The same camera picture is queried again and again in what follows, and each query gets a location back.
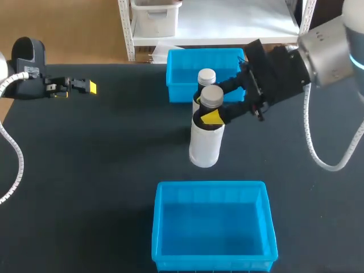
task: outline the white storage box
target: white storage box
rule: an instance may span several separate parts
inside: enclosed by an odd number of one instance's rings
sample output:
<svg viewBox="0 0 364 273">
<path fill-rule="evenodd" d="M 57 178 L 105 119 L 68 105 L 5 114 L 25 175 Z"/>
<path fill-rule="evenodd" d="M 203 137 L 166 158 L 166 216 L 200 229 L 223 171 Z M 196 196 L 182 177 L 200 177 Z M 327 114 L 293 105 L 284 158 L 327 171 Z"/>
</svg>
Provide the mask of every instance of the white storage box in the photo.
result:
<svg viewBox="0 0 364 273">
<path fill-rule="evenodd" d="M 143 37 L 175 36 L 181 5 L 176 0 L 131 0 L 133 16 Z"/>
</svg>

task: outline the blue plastic bin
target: blue plastic bin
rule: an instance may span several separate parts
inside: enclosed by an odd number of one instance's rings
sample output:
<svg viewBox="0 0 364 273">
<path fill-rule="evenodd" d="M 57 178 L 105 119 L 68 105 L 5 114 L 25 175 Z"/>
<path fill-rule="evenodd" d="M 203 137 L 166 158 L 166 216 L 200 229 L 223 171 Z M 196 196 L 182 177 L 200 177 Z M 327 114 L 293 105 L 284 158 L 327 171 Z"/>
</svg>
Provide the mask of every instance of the blue plastic bin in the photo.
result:
<svg viewBox="0 0 364 273">
<path fill-rule="evenodd" d="M 216 81 L 221 82 L 236 76 L 240 71 L 239 59 L 244 59 L 241 48 L 172 49 L 167 59 L 167 86 L 170 102 L 191 102 L 197 91 L 198 72 L 211 68 L 216 72 Z M 242 88 L 227 94 L 225 102 L 244 100 Z"/>
<path fill-rule="evenodd" d="M 158 184 L 152 233 L 158 271 L 269 271 L 277 258 L 263 182 Z"/>
</svg>

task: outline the white cable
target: white cable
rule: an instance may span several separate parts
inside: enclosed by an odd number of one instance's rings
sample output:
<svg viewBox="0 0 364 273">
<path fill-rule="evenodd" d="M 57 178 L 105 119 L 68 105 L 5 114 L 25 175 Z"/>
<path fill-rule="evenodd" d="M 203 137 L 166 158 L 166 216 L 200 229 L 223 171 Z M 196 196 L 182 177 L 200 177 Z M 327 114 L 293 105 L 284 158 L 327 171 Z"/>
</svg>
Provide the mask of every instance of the white cable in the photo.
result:
<svg viewBox="0 0 364 273">
<path fill-rule="evenodd" d="M 303 107 L 303 121 L 304 121 L 306 141 L 307 141 L 309 152 L 311 153 L 313 160 L 320 167 L 322 167 L 325 170 L 330 171 L 330 172 L 339 171 L 345 167 L 345 165 L 348 163 L 349 159 L 351 158 L 352 154 L 354 153 L 355 149 L 357 148 L 358 143 L 364 134 L 364 121 L 362 122 L 358 131 L 354 135 L 353 140 L 351 141 L 349 148 L 346 150 L 341 161 L 336 166 L 327 165 L 317 156 L 317 154 L 315 152 L 315 148 L 313 148 L 311 132 L 309 130 L 309 118 L 308 118 L 310 92 L 311 92 L 311 84 L 305 86 L 305 101 L 304 101 L 304 107 Z"/>
<path fill-rule="evenodd" d="M 5 89 L 12 82 L 18 81 L 18 80 L 26 80 L 28 78 L 29 78 L 29 73 L 27 73 L 27 72 L 14 74 L 11 77 L 7 78 L 3 83 L 0 84 L 0 98 L 2 97 Z M 18 156 L 18 160 L 19 160 L 18 175 L 16 176 L 16 179 L 15 179 L 15 182 L 13 183 L 13 186 L 11 186 L 9 191 L 3 197 L 0 198 L 0 204 L 2 204 L 6 200 L 9 199 L 9 197 L 15 192 L 16 188 L 19 186 L 19 183 L 20 183 L 20 181 L 22 179 L 23 171 L 24 171 L 24 157 L 23 157 L 22 150 L 20 149 L 18 144 L 15 142 L 15 140 L 13 140 L 13 138 L 11 136 L 9 136 L 7 131 L 2 126 L 1 122 L 0 122 L 0 134 L 2 134 L 2 136 L 12 145 L 12 147 L 14 148 L 14 150 L 15 150 L 17 156 Z"/>
</svg>

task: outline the yellow label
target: yellow label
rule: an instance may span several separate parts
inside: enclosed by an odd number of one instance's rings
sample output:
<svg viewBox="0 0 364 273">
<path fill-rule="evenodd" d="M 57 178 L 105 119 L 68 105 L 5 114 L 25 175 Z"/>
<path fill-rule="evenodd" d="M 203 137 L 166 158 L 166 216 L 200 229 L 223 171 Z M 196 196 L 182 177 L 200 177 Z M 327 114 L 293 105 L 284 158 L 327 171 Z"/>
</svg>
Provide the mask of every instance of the yellow label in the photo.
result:
<svg viewBox="0 0 364 273">
<path fill-rule="evenodd" d="M 96 84 L 95 84 L 95 83 L 93 83 L 93 82 L 91 82 L 91 81 L 90 81 L 90 92 L 91 92 L 92 94 L 97 94 Z"/>
<path fill-rule="evenodd" d="M 201 119 L 205 124 L 209 124 L 209 125 L 217 125 L 217 124 L 223 125 L 224 124 L 217 109 L 215 111 L 212 111 L 211 113 L 203 115 L 201 117 Z"/>
</svg>

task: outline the black table surface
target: black table surface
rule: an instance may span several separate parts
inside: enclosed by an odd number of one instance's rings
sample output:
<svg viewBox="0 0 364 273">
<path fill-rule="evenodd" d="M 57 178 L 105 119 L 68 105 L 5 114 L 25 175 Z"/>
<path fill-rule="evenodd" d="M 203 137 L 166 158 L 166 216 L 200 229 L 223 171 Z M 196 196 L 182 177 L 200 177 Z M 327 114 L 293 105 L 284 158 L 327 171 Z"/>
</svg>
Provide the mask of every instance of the black table surface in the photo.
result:
<svg viewBox="0 0 364 273">
<path fill-rule="evenodd" d="M 25 173 L 0 205 L 0 272 L 156 272 L 151 260 L 160 181 L 261 180 L 278 243 L 273 272 L 364 271 L 364 145 L 336 173 L 316 165 L 303 129 L 301 94 L 225 129 L 218 163 L 188 158 L 191 104 L 169 104 L 165 65 L 53 65 L 87 77 L 98 95 L 16 101 L 4 127 Z M 364 116 L 352 79 L 313 89 L 317 153 L 336 164 Z M 17 157 L 0 138 L 0 194 Z"/>
</svg>

